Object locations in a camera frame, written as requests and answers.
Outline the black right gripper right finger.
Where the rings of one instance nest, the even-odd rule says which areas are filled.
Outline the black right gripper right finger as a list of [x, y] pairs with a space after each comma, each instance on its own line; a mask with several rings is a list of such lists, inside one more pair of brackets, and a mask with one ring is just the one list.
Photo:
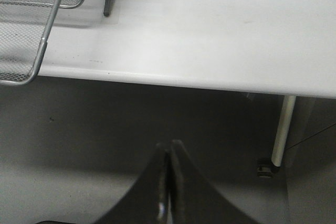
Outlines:
[[180, 140], [171, 142], [169, 183], [173, 223], [257, 223], [211, 185]]

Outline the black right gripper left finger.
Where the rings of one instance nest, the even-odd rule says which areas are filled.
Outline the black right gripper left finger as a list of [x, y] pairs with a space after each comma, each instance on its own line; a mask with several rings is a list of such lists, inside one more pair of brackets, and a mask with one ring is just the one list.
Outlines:
[[157, 144], [133, 186], [95, 223], [167, 223], [167, 178], [168, 153]]

